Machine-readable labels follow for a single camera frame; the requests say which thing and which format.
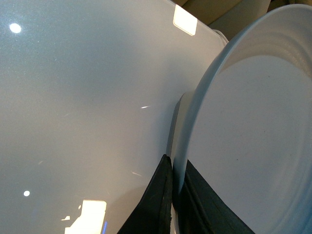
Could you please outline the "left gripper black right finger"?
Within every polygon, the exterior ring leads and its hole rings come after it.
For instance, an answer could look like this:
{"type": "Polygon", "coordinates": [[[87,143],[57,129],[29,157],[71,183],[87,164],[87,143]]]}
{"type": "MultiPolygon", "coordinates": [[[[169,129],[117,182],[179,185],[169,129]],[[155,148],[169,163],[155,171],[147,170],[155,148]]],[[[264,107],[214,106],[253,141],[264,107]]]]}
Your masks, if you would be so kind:
{"type": "Polygon", "coordinates": [[[187,161],[181,191],[174,186],[174,208],[181,234],[253,234],[187,161]]]}

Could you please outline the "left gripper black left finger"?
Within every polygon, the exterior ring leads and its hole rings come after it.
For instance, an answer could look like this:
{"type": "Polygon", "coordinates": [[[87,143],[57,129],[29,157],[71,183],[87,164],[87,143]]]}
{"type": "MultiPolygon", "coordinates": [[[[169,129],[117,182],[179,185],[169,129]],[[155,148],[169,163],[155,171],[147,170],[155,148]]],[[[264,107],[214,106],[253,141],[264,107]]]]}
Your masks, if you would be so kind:
{"type": "Polygon", "coordinates": [[[172,219],[172,190],[171,159],[163,155],[141,200],[118,233],[169,234],[172,219]]]}

